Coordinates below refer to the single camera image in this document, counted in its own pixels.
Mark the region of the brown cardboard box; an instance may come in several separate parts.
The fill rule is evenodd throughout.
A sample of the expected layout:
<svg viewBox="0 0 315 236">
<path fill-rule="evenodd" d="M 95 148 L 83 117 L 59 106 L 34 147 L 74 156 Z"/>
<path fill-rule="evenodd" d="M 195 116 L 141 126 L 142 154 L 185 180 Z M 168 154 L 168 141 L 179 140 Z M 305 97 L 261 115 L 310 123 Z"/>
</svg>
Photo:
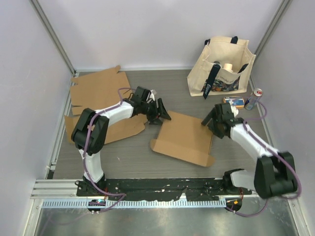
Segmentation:
<svg viewBox="0 0 315 236">
<path fill-rule="evenodd" d="M 198 166 L 210 167 L 215 158 L 210 155 L 213 133 L 202 120 L 169 111 L 171 120 L 164 120 L 156 139 L 150 141 L 154 152 Z"/>
</svg>

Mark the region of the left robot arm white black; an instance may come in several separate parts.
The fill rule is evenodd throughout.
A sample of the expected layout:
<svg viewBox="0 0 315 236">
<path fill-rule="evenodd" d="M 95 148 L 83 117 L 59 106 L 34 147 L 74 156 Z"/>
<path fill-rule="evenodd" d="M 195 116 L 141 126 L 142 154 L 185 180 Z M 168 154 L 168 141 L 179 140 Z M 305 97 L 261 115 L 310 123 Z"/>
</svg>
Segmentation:
<svg viewBox="0 0 315 236">
<path fill-rule="evenodd" d="M 106 177 L 101 167 L 100 151 L 105 144 L 107 130 L 119 121 L 145 115 L 150 124 L 162 124 L 161 119 L 171 120 L 162 99 L 155 98 L 155 91 L 138 86 L 128 98 L 119 94 L 120 101 L 100 110 L 84 109 L 71 134 L 79 150 L 84 168 L 83 182 L 94 196 L 106 188 Z"/>
</svg>

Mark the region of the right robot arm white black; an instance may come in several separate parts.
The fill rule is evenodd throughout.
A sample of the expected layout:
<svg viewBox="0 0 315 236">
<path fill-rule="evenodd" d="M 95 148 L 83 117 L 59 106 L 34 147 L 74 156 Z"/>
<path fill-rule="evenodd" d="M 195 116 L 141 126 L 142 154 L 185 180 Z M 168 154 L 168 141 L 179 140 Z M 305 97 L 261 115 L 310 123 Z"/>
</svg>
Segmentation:
<svg viewBox="0 0 315 236">
<path fill-rule="evenodd" d="M 203 119 L 203 126 L 218 138 L 228 137 L 239 144 L 255 162 L 255 171 L 234 169 L 225 172 L 222 188 L 234 194 L 240 187 L 256 192 L 261 198 L 283 197 L 293 199 L 301 195 L 301 181 L 294 157 L 280 152 L 259 137 L 248 122 L 238 116 L 238 109 L 229 103 L 216 104 Z"/>
</svg>

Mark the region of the orange blue small box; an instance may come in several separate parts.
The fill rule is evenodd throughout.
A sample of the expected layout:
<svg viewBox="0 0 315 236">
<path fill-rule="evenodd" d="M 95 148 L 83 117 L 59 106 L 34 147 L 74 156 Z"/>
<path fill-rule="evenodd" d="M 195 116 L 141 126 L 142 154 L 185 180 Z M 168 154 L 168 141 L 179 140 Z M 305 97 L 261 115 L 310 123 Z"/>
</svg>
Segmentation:
<svg viewBox="0 0 315 236">
<path fill-rule="evenodd" d="M 223 98 L 223 103 L 229 103 L 230 105 L 242 109 L 244 108 L 245 102 L 243 97 L 240 96 L 226 96 Z"/>
</svg>

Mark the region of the beige canvas tote bag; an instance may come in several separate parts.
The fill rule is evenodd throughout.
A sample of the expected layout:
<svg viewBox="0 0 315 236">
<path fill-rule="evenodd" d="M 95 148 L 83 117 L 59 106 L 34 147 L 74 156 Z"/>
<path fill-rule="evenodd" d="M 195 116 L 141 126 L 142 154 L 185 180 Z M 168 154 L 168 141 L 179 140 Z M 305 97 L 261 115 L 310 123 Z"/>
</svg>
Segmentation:
<svg viewBox="0 0 315 236">
<path fill-rule="evenodd" d="M 256 55 L 249 41 L 237 36 L 215 36 L 204 42 L 204 48 L 187 76 L 190 96 L 239 94 L 247 91 Z M 233 73 L 224 70 L 232 64 Z"/>
</svg>

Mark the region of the beige paper roll in bag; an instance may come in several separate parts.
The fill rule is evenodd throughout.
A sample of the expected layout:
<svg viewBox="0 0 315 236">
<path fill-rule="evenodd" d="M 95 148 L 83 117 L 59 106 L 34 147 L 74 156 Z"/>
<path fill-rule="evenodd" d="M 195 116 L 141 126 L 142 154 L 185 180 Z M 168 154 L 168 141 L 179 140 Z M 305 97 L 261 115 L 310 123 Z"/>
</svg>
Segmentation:
<svg viewBox="0 0 315 236">
<path fill-rule="evenodd" d="M 224 65 L 223 65 L 223 68 L 224 68 L 224 70 L 226 70 L 226 71 L 228 71 L 228 72 L 230 72 L 230 73 L 233 73 L 233 70 L 232 70 L 232 64 L 230 64 L 230 63 L 225 63 Z"/>
</svg>

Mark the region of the silver blue energy drink can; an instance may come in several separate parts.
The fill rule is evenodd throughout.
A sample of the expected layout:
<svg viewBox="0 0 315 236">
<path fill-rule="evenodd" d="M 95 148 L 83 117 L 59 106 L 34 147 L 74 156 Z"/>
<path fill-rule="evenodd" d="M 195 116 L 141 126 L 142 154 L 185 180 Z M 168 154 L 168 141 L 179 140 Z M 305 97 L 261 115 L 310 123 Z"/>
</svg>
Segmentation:
<svg viewBox="0 0 315 236">
<path fill-rule="evenodd" d="M 263 95 L 263 91 L 259 88 L 255 88 L 251 95 L 248 97 L 246 102 L 244 103 L 244 108 L 247 110 L 251 110 L 254 108 L 254 106 L 257 104 L 257 102 L 260 100 L 260 98 Z"/>
</svg>

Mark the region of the spare flat cardboard sheet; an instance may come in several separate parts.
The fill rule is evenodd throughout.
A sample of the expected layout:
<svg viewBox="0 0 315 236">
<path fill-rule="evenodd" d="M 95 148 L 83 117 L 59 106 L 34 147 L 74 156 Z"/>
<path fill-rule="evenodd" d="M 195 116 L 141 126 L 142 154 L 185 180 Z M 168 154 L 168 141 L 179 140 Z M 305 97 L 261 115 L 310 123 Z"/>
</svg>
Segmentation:
<svg viewBox="0 0 315 236">
<path fill-rule="evenodd" d="M 129 88 L 130 84 L 121 67 L 111 67 L 99 72 L 72 78 L 70 87 L 72 116 L 65 116 L 67 140 L 72 144 L 71 134 L 85 108 L 99 110 L 120 102 L 118 89 Z M 108 128 L 105 143 L 112 143 L 139 134 L 145 130 L 145 115 L 124 119 Z"/>
</svg>

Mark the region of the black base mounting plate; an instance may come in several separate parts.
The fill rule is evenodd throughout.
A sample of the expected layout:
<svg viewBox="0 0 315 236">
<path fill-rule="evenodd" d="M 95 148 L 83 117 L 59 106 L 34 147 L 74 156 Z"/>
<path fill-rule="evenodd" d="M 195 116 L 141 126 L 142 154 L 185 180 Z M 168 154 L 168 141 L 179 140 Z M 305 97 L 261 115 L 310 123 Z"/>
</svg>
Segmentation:
<svg viewBox="0 0 315 236">
<path fill-rule="evenodd" d="M 99 188 L 115 194 L 106 196 L 87 179 L 75 181 L 78 197 L 98 197 L 117 201 L 124 193 L 125 201 L 177 201 L 184 193 L 188 201 L 217 200 L 220 195 L 250 195 L 252 191 L 227 187 L 220 178 L 108 178 Z"/>
</svg>

